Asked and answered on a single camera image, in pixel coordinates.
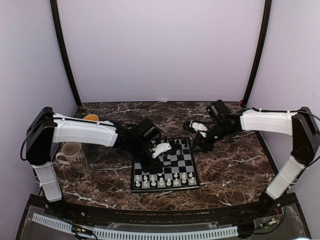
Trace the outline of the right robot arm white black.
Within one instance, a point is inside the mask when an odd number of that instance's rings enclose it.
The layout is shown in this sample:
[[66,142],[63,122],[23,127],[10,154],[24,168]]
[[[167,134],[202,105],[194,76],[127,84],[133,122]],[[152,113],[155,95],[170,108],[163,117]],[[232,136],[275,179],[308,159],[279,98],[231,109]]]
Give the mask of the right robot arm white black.
[[222,100],[214,101],[207,108],[211,122],[192,120],[186,127],[197,133],[193,145],[202,152],[211,152],[216,142],[238,132],[259,132],[282,135],[292,139],[292,150],[272,182],[261,194],[255,213],[266,217],[275,208],[277,200],[293,186],[303,172],[316,163],[320,149],[320,118],[308,107],[296,110],[267,110],[240,108],[231,110]]

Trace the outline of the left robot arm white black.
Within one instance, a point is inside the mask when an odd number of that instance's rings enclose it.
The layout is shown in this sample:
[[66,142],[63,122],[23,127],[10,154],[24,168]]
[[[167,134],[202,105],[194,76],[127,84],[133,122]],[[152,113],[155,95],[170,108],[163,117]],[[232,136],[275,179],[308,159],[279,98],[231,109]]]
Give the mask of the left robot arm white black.
[[155,155],[152,140],[160,135],[151,119],[135,124],[114,120],[92,121],[54,113],[52,107],[44,107],[26,132],[20,148],[20,159],[33,168],[51,203],[51,210],[60,218],[67,218],[70,206],[63,201],[63,193],[52,165],[53,144],[93,144],[128,152],[146,173],[161,173],[160,160]]

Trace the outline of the white piece front row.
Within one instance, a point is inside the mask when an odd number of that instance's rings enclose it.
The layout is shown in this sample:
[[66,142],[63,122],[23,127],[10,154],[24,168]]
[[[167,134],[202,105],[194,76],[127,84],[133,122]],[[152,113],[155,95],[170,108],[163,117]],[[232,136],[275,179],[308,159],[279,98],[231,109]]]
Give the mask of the white piece front row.
[[174,185],[175,186],[178,186],[180,184],[180,181],[178,178],[176,178],[174,181],[173,181]]

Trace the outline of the black grey chess board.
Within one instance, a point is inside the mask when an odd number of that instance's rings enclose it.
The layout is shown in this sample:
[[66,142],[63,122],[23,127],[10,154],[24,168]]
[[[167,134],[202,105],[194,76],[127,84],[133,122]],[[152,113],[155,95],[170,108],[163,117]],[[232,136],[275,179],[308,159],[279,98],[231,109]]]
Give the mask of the black grey chess board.
[[[188,144],[185,145],[183,149],[170,150],[164,153],[161,153],[158,158],[162,163],[162,173],[150,174],[145,173],[141,170],[139,163],[134,161],[131,166],[131,186],[130,190],[132,193],[154,193],[162,191],[182,191],[182,190],[193,190],[200,188],[199,177],[197,173],[195,158],[193,151],[191,150],[191,140],[189,138]],[[186,183],[181,183],[182,173],[186,173]],[[193,174],[194,184],[189,183],[191,177],[188,176],[189,173]],[[147,181],[149,185],[145,187],[143,185],[144,176],[147,176]],[[163,178],[164,185],[159,186],[159,180]],[[171,186],[167,186],[167,179],[171,178]],[[179,179],[179,185],[174,185],[174,180]],[[136,187],[136,181],[140,182],[140,187]],[[152,186],[151,182],[155,181],[156,186]]]

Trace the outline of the white king piece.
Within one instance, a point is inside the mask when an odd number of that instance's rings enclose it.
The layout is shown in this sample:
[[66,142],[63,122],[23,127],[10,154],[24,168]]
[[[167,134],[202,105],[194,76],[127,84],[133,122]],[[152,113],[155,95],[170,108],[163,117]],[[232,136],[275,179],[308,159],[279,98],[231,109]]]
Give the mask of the white king piece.
[[167,179],[166,185],[167,185],[167,186],[171,186],[171,185],[172,185],[172,180],[171,180],[171,178],[168,178],[168,179]]

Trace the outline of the white bishop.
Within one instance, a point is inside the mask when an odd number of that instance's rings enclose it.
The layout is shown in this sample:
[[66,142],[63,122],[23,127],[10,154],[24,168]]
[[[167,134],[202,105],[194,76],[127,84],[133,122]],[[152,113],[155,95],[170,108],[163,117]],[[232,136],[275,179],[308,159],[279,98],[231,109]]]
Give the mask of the white bishop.
[[181,175],[181,183],[185,184],[187,182],[187,174],[184,172]]

